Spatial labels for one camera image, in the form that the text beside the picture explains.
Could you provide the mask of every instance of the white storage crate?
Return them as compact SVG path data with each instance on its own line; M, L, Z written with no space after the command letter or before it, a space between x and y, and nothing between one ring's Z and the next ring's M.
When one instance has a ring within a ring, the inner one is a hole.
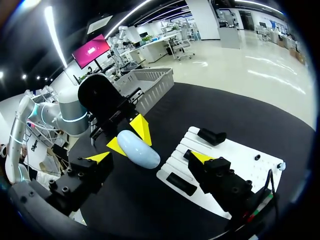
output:
M139 98L136 110L144 116L173 87L173 74L172 68L132 70L116 81L114 87L124 97L140 87L144 95Z

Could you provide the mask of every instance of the pink screen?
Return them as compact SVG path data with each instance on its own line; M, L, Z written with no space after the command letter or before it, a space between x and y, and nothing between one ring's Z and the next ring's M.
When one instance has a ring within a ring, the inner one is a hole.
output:
M85 66L87 66L100 55L104 54L109 49L110 47L108 43L106 42L104 36L101 34L80 47L72 55L76 62L79 64L80 68L83 69Z

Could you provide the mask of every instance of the black table surface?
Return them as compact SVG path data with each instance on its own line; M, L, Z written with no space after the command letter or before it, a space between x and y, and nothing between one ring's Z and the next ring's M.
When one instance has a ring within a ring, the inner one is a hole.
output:
M156 177L191 126L226 132L234 142L284 160L286 170L277 189L283 211L304 178L315 135L306 123L268 103L184 83L176 83L145 118L160 165L143 169L114 152L113 172L99 193L81 207L89 227L148 239L201 240L223 233L228 220L192 203ZM107 151L104 135L94 148L87 132L71 149L69 158Z

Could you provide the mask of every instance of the light blue egg-shaped object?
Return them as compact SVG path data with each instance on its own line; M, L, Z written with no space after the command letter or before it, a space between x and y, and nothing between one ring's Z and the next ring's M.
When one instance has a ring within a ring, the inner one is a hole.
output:
M132 131L121 131L117 136L117 142L127 157L135 164L146 169L154 169L159 165L159 154Z

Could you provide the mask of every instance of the white pegboard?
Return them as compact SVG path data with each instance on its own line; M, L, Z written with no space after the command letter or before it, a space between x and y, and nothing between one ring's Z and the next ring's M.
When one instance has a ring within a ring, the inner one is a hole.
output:
M212 146L197 135L199 130L197 127L190 127L175 151L157 172L156 176L170 188L214 214L226 219L231 218L231 215L223 211L211 194L204 194L198 182L189 171L188 160L184 158L184 154L188 149L213 158L224 157L231 162L230 168L234 169L237 175L244 180L252 181L252 191L254 193L265 185L268 171L272 169L274 187L275 189L278 188L282 171L277 169L277 165L283 163L283 160L228 139L218 146ZM255 156L257 155L261 156L258 161L255 160ZM172 172L197 187L192 196L188 196L166 180Z

